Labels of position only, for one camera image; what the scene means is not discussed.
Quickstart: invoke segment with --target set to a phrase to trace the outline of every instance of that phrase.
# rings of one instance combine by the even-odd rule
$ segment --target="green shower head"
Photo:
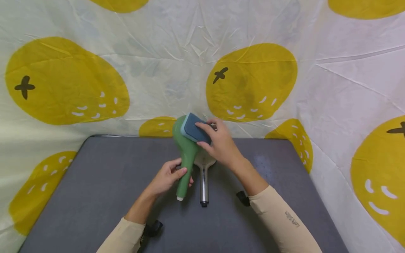
[[[187,168],[187,173],[180,179],[177,188],[177,200],[179,201],[182,201],[187,193],[188,183],[193,171],[194,159],[201,149],[194,141],[187,139],[181,134],[180,129],[184,119],[185,115],[179,117],[173,125],[173,139],[181,154],[181,167]]]

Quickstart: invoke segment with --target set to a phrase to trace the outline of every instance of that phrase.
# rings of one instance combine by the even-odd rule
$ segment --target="wrinkled fabric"
[[[0,251],[93,134],[292,142],[350,252],[405,252],[401,0],[0,2]]]

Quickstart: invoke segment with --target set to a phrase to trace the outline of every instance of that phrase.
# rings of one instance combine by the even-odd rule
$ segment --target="yellow fruit print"
[[[351,178],[367,212],[405,247],[405,116],[365,138],[352,159]]]
[[[101,7],[118,13],[129,13],[140,9],[149,0],[90,0]]]
[[[27,236],[66,172],[75,151],[64,151],[40,162],[9,206],[14,228]]]
[[[280,45],[262,43],[234,51],[208,76],[209,109],[228,121],[267,119],[286,100],[296,78],[294,55]]]
[[[173,117],[157,117],[150,119],[139,128],[140,137],[172,137],[172,128],[177,119]]]
[[[380,19],[405,11],[404,0],[329,0],[339,15],[354,19]]]
[[[129,108],[128,90],[119,73],[65,38],[25,44],[11,56],[5,80],[22,110],[51,125],[120,117]]]
[[[295,151],[308,173],[312,169],[312,144],[301,122],[297,119],[284,121],[275,130],[268,133],[265,139],[287,139],[294,146]]]

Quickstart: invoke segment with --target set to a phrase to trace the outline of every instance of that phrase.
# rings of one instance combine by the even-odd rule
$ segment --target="gray mat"
[[[242,154],[279,192],[324,253],[347,252],[311,179],[286,140],[235,140]],[[172,139],[90,137],[67,170],[21,253],[92,253],[112,231],[161,165],[179,156]],[[279,252],[252,208],[236,198],[236,178],[216,164],[209,170],[210,202],[199,203],[199,173],[185,201],[175,188],[150,220],[164,224],[143,252]]]

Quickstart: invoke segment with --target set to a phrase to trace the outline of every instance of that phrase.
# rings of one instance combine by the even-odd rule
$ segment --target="beige arm sleeve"
[[[111,234],[101,244],[97,253],[133,253],[137,252],[145,224],[137,224],[122,218]]]
[[[321,252],[309,230],[273,187],[249,199],[282,253]]]

